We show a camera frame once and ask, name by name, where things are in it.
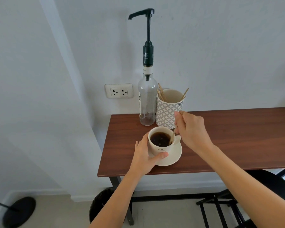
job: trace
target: left hand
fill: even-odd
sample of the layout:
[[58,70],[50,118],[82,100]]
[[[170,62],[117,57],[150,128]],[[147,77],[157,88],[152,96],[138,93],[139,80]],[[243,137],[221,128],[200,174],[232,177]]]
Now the left hand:
[[148,155],[148,133],[143,136],[143,139],[135,144],[134,156],[129,169],[129,172],[136,174],[139,178],[151,171],[151,169],[162,159],[168,157],[167,152],[162,152],[155,157]]

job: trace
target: black round base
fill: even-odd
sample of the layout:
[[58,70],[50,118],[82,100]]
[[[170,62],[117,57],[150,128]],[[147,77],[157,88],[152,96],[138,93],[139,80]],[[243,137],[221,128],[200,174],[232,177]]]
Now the black round base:
[[5,212],[3,216],[3,226],[5,228],[17,228],[25,223],[33,214],[36,201],[32,197],[25,197],[16,201],[11,207],[18,211],[8,209]]

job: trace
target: cup handle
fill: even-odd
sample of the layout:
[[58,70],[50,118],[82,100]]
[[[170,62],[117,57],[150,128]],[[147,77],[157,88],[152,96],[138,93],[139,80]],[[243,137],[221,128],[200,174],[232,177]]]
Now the cup handle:
[[173,145],[178,144],[178,143],[180,142],[180,140],[181,140],[181,136],[180,136],[180,135],[176,135],[176,136],[175,136],[175,142],[174,142]]

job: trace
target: black trash bin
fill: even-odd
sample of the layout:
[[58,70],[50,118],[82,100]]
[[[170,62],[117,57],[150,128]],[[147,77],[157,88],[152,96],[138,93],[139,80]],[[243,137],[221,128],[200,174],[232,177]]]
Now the black trash bin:
[[89,213],[90,223],[94,220],[94,218],[96,218],[98,213],[101,211],[101,209],[104,207],[104,205],[112,196],[113,192],[114,191],[112,187],[106,188],[95,197],[90,207],[90,213]]

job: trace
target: white saucer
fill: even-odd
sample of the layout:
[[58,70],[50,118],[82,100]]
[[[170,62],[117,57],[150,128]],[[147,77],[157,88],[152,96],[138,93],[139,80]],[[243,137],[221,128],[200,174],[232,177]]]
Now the white saucer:
[[[182,153],[182,147],[181,147],[181,144],[178,143],[178,144],[174,145],[173,149],[170,150],[169,156],[165,157],[162,160],[160,160],[156,165],[157,166],[169,166],[169,165],[172,165],[172,164],[176,163],[179,160],[179,158],[181,157],[181,153]],[[151,152],[149,146],[148,146],[148,155],[150,157],[154,157],[155,156]]]

